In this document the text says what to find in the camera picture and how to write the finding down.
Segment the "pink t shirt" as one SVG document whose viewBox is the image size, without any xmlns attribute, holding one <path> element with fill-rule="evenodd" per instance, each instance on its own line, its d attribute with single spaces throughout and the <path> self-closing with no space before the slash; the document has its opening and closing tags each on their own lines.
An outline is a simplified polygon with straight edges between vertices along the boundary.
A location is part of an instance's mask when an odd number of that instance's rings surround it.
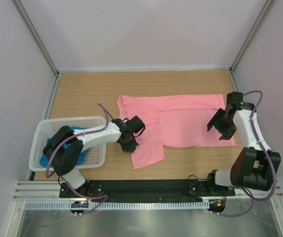
<svg viewBox="0 0 283 237">
<path fill-rule="evenodd" d="M 165 158 L 164 148 L 229 147 L 233 138 L 219 140 L 215 128 L 207 124 L 220 108 L 224 96 L 173 95 L 161 97 L 130 97 L 121 95 L 117 101 L 121 119 L 138 116 L 145 131 L 136 141 L 139 144 L 131 155 L 132 166 L 140 169 Z"/>
</svg>

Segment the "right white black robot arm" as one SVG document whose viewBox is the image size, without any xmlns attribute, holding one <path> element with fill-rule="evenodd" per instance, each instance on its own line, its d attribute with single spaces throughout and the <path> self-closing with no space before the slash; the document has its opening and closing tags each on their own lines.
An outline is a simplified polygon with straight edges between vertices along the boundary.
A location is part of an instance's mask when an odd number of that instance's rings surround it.
<svg viewBox="0 0 283 237">
<path fill-rule="evenodd" d="M 245 102 L 243 97 L 241 92 L 227 94 L 226 107 L 219 109 L 207 124 L 207 130 L 215 128 L 220 133 L 220 140 L 230 140 L 238 132 L 243 148 L 231 169 L 213 170 L 208 174 L 205 188 L 213 196 L 224 187 L 268 191 L 266 197 L 258 199 L 265 201 L 275 193 L 281 155 L 272 151 L 260 131 L 259 104 Z"/>
</svg>

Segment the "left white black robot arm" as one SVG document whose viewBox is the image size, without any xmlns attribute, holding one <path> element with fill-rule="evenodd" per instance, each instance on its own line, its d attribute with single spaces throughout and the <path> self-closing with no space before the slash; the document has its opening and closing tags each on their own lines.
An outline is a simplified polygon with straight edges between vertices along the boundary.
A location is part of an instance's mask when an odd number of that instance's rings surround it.
<svg viewBox="0 0 283 237">
<path fill-rule="evenodd" d="M 123 152 L 134 152 L 138 146 L 136 138 L 145 131 L 144 122 L 134 116 L 132 119 L 106 120 L 104 126 L 90 129 L 71 129 L 61 127 L 43 148 L 47 158 L 46 176 L 50 177 L 49 169 L 62 177 L 69 190 L 78 198 L 88 196 L 88 181 L 76 167 L 82 152 L 106 144 L 118 143 Z"/>
</svg>

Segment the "white perforated plastic basket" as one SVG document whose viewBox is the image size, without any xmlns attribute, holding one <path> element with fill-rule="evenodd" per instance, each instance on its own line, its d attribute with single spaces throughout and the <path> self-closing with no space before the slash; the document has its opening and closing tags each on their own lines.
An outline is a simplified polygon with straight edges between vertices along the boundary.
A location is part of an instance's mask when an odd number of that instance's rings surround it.
<svg viewBox="0 0 283 237">
<path fill-rule="evenodd" d="M 74 117 L 74 118 L 55 118 L 41 121 L 34 133 L 31 151 L 29 155 L 29 168 L 34 171 L 45 171 L 45 167 L 40 164 L 43 155 L 42 150 L 47 144 L 47 140 L 63 126 L 81 128 L 96 128 L 106 124 L 106 120 L 101 116 L 93 117 Z M 90 148 L 85 161 L 78 165 L 79 169 L 97 168 L 103 165 L 106 156 L 106 144 Z"/>
</svg>

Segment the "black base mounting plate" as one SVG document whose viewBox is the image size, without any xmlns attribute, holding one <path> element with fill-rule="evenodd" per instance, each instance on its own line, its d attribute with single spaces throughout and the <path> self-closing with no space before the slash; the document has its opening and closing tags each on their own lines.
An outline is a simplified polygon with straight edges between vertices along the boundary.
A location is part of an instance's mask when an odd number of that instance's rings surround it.
<svg viewBox="0 0 283 237">
<path fill-rule="evenodd" d="M 81 195 L 107 195 L 113 203 L 199 202 L 202 197 L 233 197 L 235 190 L 216 187 L 198 179 L 177 180 L 91 180 L 77 189 Z"/>
</svg>

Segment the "blue t shirt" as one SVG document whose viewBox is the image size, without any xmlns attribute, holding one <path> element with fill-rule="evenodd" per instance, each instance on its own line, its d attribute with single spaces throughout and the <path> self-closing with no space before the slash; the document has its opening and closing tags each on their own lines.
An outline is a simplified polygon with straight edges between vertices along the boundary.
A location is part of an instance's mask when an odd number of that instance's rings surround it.
<svg viewBox="0 0 283 237">
<path fill-rule="evenodd" d="M 72 130 L 80 130 L 80 129 L 84 129 L 84 128 L 83 127 L 77 127 L 77 126 L 70 126 L 70 129 L 72 129 Z M 88 152 L 89 152 L 89 149 L 84 150 L 83 152 L 81 152 L 81 154 L 79 155 L 79 158 L 77 160 L 76 165 L 80 165 L 80 164 L 85 162 L 85 156 L 87 155 Z M 40 158 L 40 165 L 42 167 L 47 167 L 48 159 L 46 158 L 45 155 L 41 156 L 41 158 Z"/>
</svg>

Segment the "aluminium front rail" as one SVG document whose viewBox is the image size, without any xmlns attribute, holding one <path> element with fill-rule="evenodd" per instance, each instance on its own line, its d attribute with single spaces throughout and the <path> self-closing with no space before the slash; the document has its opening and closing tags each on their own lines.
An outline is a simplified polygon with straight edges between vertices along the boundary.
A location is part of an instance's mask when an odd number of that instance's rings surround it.
<svg viewBox="0 0 283 237">
<path fill-rule="evenodd" d="M 198 194 L 198 197 L 216 197 L 215 195 L 207 194 L 204 191 L 199 191 L 198 188 L 190 188 L 189 194 Z M 57 181 L 19 181 L 14 192 L 13 200 L 37 200 L 37 199 L 58 199 L 60 186 Z M 269 192 L 252 190 L 255 198 L 264 198 Z M 238 198 L 248 197 L 241 189 L 235 189 L 235 196 Z M 283 198 L 282 190 L 277 187 L 272 198 Z"/>
</svg>

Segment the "right aluminium frame post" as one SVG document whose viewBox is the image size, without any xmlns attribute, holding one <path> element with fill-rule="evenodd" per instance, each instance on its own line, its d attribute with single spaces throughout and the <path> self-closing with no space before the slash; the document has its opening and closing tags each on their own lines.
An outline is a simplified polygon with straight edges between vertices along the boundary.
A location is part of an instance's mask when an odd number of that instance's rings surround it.
<svg viewBox="0 0 283 237">
<path fill-rule="evenodd" d="M 271 11 L 271 9 L 273 8 L 274 4 L 275 4 L 276 0 L 266 0 L 264 1 L 264 4 L 261 8 L 261 10 L 259 11 L 255 21 L 253 22 L 242 46 L 240 47 L 229 71 L 230 74 L 233 74 L 235 69 L 237 68 L 239 62 L 242 60 L 246 50 L 249 48 L 249 46 L 251 45 L 252 41 L 254 40 L 256 34 L 258 33 L 258 31 L 260 30 L 262 24 L 264 23 L 266 17 L 268 16 L 269 12 Z"/>
</svg>

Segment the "aluminium frame post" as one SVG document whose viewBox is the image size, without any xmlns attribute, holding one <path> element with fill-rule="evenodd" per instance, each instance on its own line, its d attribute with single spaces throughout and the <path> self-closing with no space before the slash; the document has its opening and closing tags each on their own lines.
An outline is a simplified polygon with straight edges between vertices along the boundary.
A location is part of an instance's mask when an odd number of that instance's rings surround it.
<svg viewBox="0 0 283 237">
<path fill-rule="evenodd" d="M 262 24 L 264 23 L 266 17 L 268 16 L 269 12 L 271 11 L 271 9 L 273 8 L 274 4 L 275 4 L 276 0 L 266 0 L 264 1 L 264 4 L 261 8 L 261 10 L 259 11 L 255 21 L 253 22 L 242 46 L 240 47 L 229 71 L 230 74 L 233 74 L 235 69 L 237 68 L 239 62 L 242 60 L 246 50 L 249 48 L 249 46 L 251 45 L 252 41 L 254 40 L 256 34 L 258 33 L 258 31 L 260 30 Z"/>
<path fill-rule="evenodd" d="M 25 22 L 30 34 L 32 35 L 32 38 L 34 39 L 37 47 L 41 51 L 42 55 L 44 56 L 47 64 L 51 68 L 52 72 L 54 73 L 55 77 L 57 78 L 59 76 L 59 71 L 57 70 L 56 66 L 54 65 L 53 60 L 51 59 L 44 43 L 42 42 L 34 24 L 31 21 L 31 18 L 29 17 L 25 7 L 23 6 L 22 2 L 20 0 L 13 0 L 12 1 L 17 8 L 19 14 L 21 15 L 23 21 Z"/>
</svg>

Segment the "left aluminium frame post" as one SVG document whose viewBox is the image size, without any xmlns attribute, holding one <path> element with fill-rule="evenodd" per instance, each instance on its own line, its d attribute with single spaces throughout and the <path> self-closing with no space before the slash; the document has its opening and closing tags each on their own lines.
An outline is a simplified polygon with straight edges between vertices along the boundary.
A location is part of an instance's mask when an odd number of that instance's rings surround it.
<svg viewBox="0 0 283 237">
<path fill-rule="evenodd" d="M 44 43 L 42 42 L 34 24 L 31 21 L 31 18 L 29 17 L 25 7 L 23 6 L 22 2 L 20 0 L 13 0 L 12 1 L 17 8 L 19 14 L 21 15 L 23 21 L 25 22 L 30 34 L 32 35 L 32 38 L 34 39 L 37 47 L 41 51 L 42 55 L 44 56 L 47 64 L 51 68 L 52 72 L 54 73 L 55 77 L 57 78 L 59 76 L 59 71 L 57 70 L 56 66 L 54 65 L 53 60 L 51 59 Z"/>
</svg>

